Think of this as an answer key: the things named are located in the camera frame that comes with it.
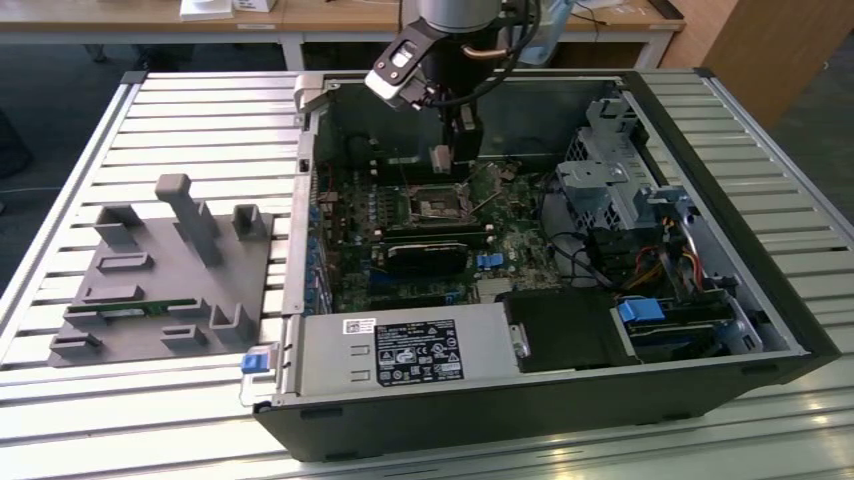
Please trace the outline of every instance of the cardboard box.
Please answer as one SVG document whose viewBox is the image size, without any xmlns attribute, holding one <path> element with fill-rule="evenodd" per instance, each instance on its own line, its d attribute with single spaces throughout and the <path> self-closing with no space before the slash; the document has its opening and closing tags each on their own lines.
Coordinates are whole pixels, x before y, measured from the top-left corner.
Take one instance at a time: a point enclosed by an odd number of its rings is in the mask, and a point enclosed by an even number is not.
<svg viewBox="0 0 854 480">
<path fill-rule="evenodd" d="M 234 0 L 235 10 L 244 12 L 270 12 L 276 0 Z"/>
</svg>

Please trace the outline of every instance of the metal bracket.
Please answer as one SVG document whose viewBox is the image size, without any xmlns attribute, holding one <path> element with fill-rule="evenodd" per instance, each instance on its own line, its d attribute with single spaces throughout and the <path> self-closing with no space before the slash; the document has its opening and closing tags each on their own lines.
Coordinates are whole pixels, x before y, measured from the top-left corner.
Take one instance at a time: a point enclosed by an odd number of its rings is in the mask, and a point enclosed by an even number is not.
<svg viewBox="0 0 854 480">
<path fill-rule="evenodd" d="M 294 84 L 294 103 L 296 111 L 307 113 L 327 103 L 326 77 L 322 73 L 305 73 Z"/>
</svg>

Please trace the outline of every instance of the blue tab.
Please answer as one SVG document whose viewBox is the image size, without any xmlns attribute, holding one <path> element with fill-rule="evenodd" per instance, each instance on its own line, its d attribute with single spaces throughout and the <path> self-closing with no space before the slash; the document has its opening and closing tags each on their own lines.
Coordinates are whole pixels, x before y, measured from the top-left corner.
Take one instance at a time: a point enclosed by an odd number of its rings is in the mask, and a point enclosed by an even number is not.
<svg viewBox="0 0 854 480">
<path fill-rule="evenodd" d="M 490 255 L 490 266 L 491 267 L 501 267 L 505 264 L 505 254 L 503 253 L 494 253 L 493 255 Z"/>
<path fill-rule="evenodd" d="M 247 353 L 240 363 L 240 371 L 248 373 L 264 373 L 270 371 L 270 354 Z"/>
<path fill-rule="evenodd" d="M 617 311 L 623 323 L 659 322 L 665 320 L 665 312 L 658 300 L 654 298 L 629 299 L 617 307 Z"/>
</svg>

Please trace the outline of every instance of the power supply label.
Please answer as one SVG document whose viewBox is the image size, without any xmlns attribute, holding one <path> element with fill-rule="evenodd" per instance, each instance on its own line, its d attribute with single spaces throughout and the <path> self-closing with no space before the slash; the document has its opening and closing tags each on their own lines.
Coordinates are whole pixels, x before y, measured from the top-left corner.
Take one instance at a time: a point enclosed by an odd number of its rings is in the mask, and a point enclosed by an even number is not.
<svg viewBox="0 0 854 480">
<path fill-rule="evenodd" d="M 374 339 L 383 387 L 465 378 L 454 320 L 377 325 Z"/>
</svg>

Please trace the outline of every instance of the aluminum table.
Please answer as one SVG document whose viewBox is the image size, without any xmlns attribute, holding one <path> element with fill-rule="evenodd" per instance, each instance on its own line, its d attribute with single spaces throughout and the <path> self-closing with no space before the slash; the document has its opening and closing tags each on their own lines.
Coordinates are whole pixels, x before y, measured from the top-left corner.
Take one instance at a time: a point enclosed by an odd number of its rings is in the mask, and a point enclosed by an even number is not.
<svg viewBox="0 0 854 480">
<path fill-rule="evenodd" d="M 844 352 L 796 382 L 750 392 L 699 419 L 301 464 L 240 404 L 240 355 L 47 367 L 51 338 L 100 240 L 91 228 L 99 206 L 131 202 L 140 216 L 168 215 L 154 196 L 162 173 L 190 175 L 191 193 L 214 214 L 251 202 L 276 216 L 262 341 L 278 338 L 302 130 L 298 75 L 151 74 L 142 83 L 126 77 L 0 301 L 0 477 L 854 474 L 853 229 L 719 82 L 690 70 L 643 75 Z M 651 151 L 678 183 L 665 150 Z"/>
</svg>

